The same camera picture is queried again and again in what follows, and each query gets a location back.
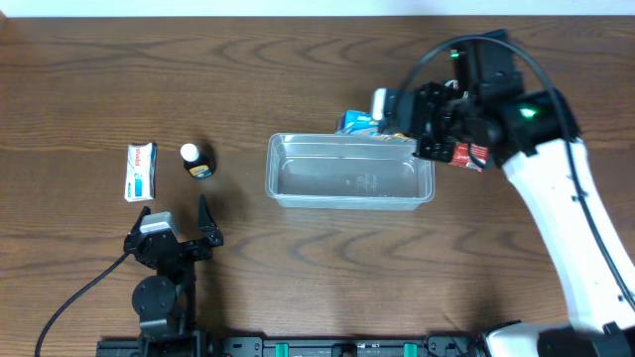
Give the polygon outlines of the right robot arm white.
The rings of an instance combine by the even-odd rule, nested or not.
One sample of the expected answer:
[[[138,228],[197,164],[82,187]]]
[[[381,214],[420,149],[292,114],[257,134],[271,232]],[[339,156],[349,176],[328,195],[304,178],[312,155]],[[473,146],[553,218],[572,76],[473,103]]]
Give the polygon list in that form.
[[[416,63],[396,89],[374,93],[383,134],[449,162],[457,145],[484,147],[527,205],[556,268],[568,321],[513,322],[481,335],[475,356],[630,356],[634,266],[596,189],[587,148],[564,96],[504,30],[460,36],[448,52],[455,84],[417,85]]]

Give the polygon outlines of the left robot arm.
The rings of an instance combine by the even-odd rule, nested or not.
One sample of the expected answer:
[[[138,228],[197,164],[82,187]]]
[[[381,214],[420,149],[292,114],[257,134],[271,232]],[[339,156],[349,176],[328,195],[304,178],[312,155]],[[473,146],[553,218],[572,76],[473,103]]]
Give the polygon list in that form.
[[[194,264],[209,260],[212,250],[224,244],[204,196],[198,202],[197,230],[200,238],[181,242],[170,212],[152,213],[144,207],[124,240],[124,251],[155,272],[142,280],[132,295],[143,356],[218,354],[217,343],[195,322]]]

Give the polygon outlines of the red medicine sachet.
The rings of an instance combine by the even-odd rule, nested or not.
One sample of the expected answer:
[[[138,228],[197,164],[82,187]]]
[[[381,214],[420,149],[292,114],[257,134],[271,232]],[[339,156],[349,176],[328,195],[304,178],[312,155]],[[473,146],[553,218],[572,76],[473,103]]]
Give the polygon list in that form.
[[[487,164],[489,151],[485,147],[456,144],[450,164],[455,167],[481,172]]]

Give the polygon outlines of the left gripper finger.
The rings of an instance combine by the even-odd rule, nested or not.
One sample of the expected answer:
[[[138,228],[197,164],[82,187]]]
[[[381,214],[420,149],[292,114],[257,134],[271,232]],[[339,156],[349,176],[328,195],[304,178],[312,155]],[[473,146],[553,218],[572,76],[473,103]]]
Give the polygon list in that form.
[[[207,207],[206,198],[203,194],[199,196],[197,212],[197,229],[203,236],[214,236],[218,230],[211,213]]]
[[[145,216],[149,215],[151,213],[151,209],[149,206],[144,206],[137,218],[137,220],[135,221],[133,227],[131,228],[130,232],[131,233],[140,233],[140,227],[142,225],[142,221],[144,219]]]

